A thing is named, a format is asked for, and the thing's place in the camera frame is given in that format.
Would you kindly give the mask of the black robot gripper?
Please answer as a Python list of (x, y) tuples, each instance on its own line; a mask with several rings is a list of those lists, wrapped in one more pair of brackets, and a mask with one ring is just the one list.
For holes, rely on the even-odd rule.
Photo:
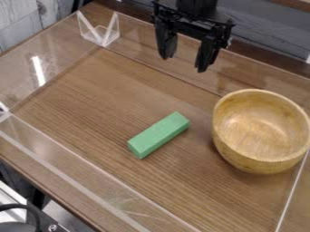
[(216, 9), (217, 0), (152, 0), (156, 45), (162, 60), (176, 51), (177, 33), (200, 40), (194, 68), (203, 73), (213, 64), (220, 48), (231, 44), (235, 26), (229, 16)]

